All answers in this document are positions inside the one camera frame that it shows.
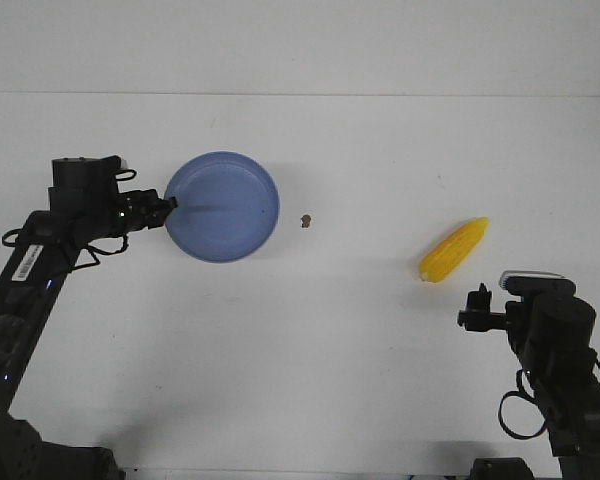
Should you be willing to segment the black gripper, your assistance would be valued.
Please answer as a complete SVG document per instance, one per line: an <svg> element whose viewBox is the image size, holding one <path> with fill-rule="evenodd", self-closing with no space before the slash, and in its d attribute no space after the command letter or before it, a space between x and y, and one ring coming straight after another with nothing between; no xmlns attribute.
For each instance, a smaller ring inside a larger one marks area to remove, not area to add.
<svg viewBox="0 0 600 480"><path fill-rule="evenodd" d="M511 323L504 313L490 312L492 291L481 283L468 293L466 308L458 313L458 325L469 332L507 331Z"/></svg>
<svg viewBox="0 0 600 480"><path fill-rule="evenodd" d="M121 192L117 195L117 232L162 227L166 221L166 209L176 207L175 197L162 199L155 189Z"/></svg>

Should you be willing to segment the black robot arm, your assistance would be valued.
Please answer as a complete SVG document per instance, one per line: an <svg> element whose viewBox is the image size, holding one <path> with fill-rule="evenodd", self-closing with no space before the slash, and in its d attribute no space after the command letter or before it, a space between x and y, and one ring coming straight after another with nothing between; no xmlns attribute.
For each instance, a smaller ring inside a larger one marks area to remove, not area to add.
<svg viewBox="0 0 600 480"><path fill-rule="evenodd" d="M562 276L506 271L513 295L502 313L485 285L469 292L458 323L468 331L502 330L520 362L511 396L535 405L565 479L600 479L600 361L591 348L593 307Z"/></svg>
<svg viewBox="0 0 600 480"><path fill-rule="evenodd" d="M111 450L42 440L9 408L67 277L82 269L82 252L99 265L96 240L164 225L175 198L155 190L122 192L136 175L118 156L52 162L49 207L32 212L3 245L11 256L0 275L0 479L123 479Z"/></svg>

